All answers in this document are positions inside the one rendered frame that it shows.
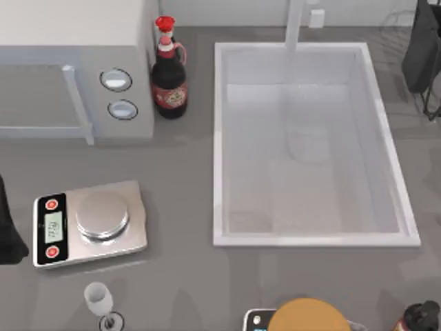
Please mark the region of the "white sink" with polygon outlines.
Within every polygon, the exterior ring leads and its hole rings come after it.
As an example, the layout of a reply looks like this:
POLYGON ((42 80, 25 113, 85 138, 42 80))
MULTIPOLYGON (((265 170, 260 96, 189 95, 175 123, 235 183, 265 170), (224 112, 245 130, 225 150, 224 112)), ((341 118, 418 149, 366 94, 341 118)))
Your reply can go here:
POLYGON ((368 45, 214 47, 213 243, 421 244, 368 45))

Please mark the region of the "dark bottle with red cap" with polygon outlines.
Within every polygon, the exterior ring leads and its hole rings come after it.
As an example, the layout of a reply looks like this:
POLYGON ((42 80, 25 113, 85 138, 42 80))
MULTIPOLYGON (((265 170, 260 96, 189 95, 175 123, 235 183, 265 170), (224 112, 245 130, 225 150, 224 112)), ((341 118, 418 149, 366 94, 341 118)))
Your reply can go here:
POLYGON ((161 15, 155 20, 160 36, 151 71, 152 94, 158 113, 166 119, 183 116, 188 101, 187 51, 174 38, 175 23, 175 18, 169 15, 161 15))

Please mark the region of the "round microwave knob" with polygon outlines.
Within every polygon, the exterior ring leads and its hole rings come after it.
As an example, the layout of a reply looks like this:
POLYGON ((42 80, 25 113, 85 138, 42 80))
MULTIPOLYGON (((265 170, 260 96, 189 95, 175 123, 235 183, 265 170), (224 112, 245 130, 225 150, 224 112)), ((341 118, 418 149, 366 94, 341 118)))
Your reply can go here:
POLYGON ((119 68, 103 71, 99 79, 104 88, 113 92, 123 92, 132 86, 131 76, 119 68))
POLYGON ((130 121, 139 114, 136 105, 126 99, 110 102, 107 105, 107 112, 111 117, 119 121, 130 121))

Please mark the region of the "silver kitchen scale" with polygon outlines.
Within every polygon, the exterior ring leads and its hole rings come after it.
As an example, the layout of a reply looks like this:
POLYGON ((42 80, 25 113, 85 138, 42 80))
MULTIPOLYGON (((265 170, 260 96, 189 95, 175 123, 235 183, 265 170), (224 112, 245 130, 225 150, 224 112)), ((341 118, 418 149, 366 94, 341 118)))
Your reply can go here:
POLYGON ((38 197, 32 216, 36 268, 118 257, 147 247, 147 213, 137 181, 38 197))

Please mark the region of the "white phone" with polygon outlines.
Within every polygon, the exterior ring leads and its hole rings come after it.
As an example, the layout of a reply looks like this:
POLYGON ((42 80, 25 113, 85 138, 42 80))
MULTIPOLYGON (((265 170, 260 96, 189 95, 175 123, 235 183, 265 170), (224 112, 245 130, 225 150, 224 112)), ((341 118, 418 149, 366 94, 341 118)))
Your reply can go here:
POLYGON ((275 308, 252 308, 245 313, 242 331, 268 331, 275 308))

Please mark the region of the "tall white tap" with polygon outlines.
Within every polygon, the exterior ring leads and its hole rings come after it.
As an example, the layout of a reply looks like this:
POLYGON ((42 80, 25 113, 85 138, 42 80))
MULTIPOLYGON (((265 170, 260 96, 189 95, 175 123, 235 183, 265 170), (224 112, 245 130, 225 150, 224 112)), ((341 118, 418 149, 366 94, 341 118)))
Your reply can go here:
POLYGON ((296 50, 305 0, 289 0, 285 47, 288 52, 296 50))

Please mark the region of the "orange round lid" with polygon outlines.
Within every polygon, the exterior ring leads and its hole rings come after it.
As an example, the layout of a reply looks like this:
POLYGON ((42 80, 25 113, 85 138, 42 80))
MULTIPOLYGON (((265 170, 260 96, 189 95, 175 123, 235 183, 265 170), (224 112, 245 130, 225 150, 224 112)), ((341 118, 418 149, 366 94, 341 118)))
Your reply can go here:
POLYGON ((287 301, 275 311, 268 331, 351 331, 351 327, 330 303, 300 297, 287 301))

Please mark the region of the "clear wine glass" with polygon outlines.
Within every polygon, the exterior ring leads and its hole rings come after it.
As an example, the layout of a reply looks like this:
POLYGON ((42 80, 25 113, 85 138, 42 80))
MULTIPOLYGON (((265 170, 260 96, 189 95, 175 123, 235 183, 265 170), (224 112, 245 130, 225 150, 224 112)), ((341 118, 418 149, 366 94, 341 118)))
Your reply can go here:
POLYGON ((113 296, 104 283, 90 283, 83 296, 89 311, 99 319, 98 331, 124 331, 125 319, 114 310, 113 296))

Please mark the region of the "pale microwave oven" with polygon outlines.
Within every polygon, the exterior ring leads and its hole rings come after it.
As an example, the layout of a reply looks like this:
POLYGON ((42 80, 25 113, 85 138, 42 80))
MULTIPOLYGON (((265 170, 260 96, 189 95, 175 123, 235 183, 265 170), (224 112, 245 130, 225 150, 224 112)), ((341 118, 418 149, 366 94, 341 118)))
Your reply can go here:
POLYGON ((158 0, 0 0, 0 139, 85 139, 62 67, 76 82, 99 139, 154 135, 150 70, 158 0), (123 92, 99 76, 119 68, 132 78, 123 92), (139 114, 119 121, 110 102, 126 99, 139 114))

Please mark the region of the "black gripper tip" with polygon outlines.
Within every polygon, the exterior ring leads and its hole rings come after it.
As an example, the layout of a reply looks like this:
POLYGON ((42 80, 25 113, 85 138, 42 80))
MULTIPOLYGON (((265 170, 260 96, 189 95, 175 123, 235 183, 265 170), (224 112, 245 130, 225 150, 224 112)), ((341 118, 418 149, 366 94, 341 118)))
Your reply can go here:
POLYGON ((29 252, 12 220, 4 180, 0 175, 0 265, 21 263, 29 252))

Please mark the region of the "dark bottle with black cap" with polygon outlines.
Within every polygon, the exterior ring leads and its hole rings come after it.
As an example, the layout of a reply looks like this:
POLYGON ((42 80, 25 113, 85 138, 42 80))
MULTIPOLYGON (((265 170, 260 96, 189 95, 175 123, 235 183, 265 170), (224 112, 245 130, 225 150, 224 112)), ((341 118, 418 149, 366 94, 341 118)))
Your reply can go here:
POLYGON ((414 303, 405 309, 392 331, 438 331, 440 314, 441 307, 436 301, 414 303))

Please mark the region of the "white wall socket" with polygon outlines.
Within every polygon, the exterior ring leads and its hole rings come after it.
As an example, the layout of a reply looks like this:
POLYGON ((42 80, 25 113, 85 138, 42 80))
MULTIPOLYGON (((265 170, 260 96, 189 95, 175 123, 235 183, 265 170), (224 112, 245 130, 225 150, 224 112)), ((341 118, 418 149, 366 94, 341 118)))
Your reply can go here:
POLYGON ((309 28, 323 28, 325 26, 325 10, 313 9, 309 15, 309 28))

